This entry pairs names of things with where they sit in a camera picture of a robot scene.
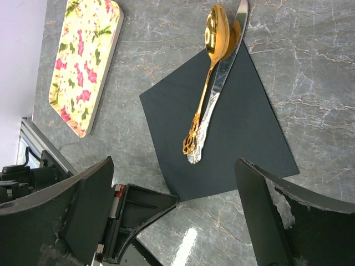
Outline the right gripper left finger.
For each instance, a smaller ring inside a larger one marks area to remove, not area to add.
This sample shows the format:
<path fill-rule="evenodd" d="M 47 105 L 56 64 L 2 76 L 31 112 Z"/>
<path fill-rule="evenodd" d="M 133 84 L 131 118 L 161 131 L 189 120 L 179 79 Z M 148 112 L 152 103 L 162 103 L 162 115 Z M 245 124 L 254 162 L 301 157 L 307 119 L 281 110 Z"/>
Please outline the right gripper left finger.
<path fill-rule="evenodd" d="M 91 265 L 112 202 L 110 156 L 1 204 L 1 265 Z"/>

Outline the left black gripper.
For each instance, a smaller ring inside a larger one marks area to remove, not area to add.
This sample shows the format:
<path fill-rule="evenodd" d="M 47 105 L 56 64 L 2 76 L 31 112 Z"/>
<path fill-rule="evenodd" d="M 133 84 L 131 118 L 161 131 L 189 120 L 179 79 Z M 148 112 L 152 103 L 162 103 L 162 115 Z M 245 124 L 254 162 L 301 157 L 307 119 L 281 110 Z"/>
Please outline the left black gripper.
<path fill-rule="evenodd" d="M 112 190 L 113 200 L 95 252 L 97 263 L 120 263 L 137 235 L 178 203 L 178 196 L 130 183 L 116 184 Z"/>

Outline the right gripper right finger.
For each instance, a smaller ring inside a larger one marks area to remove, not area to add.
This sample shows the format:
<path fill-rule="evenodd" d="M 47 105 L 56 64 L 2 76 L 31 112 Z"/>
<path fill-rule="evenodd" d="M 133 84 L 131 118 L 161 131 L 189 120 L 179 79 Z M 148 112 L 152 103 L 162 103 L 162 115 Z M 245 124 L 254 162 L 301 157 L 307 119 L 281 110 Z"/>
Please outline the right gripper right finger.
<path fill-rule="evenodd" d="M 258 265 L 354 265 L 354 204 L 278 178 L 244 158 L 234 171 Z"/>

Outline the black paper napkin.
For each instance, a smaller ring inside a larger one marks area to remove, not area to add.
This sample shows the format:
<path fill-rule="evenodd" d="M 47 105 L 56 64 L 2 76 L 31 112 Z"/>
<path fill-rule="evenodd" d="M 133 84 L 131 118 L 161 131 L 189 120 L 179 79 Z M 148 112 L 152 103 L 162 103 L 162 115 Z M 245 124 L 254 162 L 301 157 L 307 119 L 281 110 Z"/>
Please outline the black paper napkin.
<path fill-rule="evenodd" d="M 201 161 L 190 164 L 182 142 L 194 117 L 210 65 L 201 51 L 140 95 L 163 178 L 180 201 L 237 188 L 234 163 L 245 158 L 277 177 L 299 170 L 244 44 L 209 124 Z"/>

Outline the gold spoon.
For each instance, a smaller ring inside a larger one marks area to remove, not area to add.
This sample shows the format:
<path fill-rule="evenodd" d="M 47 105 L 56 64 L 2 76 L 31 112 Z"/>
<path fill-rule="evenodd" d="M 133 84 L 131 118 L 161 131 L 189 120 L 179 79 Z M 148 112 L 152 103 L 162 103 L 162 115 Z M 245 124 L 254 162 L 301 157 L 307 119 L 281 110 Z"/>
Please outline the gold spoon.
<path fill-rule="evenodd" d="M 222 5 L 215 4 L 207 16 L 205 28 L 205 49 L 210 58 L 210 67 L 209 71 L 207 72 L 207 77 L 205 80 L 204 88 L 202 90 L 199 105 L 192 120 L 189 133 L 187 137 L 184 138 L 182 143 L 182 152 L 184 155 L 188 155 L 194 151 L 196 147 L 196 136 L 200 127 L 200 116 L 210 77 L 216 64 L 221 61 L 221 59 L 226 54 L 229 45 L 229 39 L 230 26 L 226 11 Z"/>

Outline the silver table knife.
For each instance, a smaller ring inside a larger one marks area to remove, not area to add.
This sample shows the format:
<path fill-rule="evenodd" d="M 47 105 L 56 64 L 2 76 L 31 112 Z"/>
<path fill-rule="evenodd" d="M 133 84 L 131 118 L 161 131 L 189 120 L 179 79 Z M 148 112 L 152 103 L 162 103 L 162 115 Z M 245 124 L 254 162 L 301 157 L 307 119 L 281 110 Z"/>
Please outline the silver table knife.
<path fill-rule="evenodd" d="M 241 1 L 235 15 L 232 26 L 230 26 L 230 39 L 227 52 L 215 67 L 217 71 L 211 88 L 209 100 L 203 116 L 200 116 L 200 127 L 196 136 L 196 147 L 194 151 L 187 155 L 187 159 L 191 164 L 196 164 L 201 160 L 202 149 L 207 135 L 207 129 L 213 113 L 213 109 L 220 96 L 222 88 L 226 82 L 227 76 L 232 68 L 234 60 L 239 51 L 242 39 L 246 30 L 246 23 L 249 13 L 248 1 Z"/>

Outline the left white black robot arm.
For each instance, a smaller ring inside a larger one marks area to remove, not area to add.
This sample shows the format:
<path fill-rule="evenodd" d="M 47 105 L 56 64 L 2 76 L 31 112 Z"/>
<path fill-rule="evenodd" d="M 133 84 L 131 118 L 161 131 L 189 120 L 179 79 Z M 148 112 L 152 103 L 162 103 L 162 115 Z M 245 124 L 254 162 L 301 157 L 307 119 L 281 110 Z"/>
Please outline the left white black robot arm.
<path fill-rule="evenodd" d="M 81 173 L 43 151 L 1 171 L 2 265 L 158 265 L 137 236 L 178 198 L 113 183 L 108 157 Z"/>

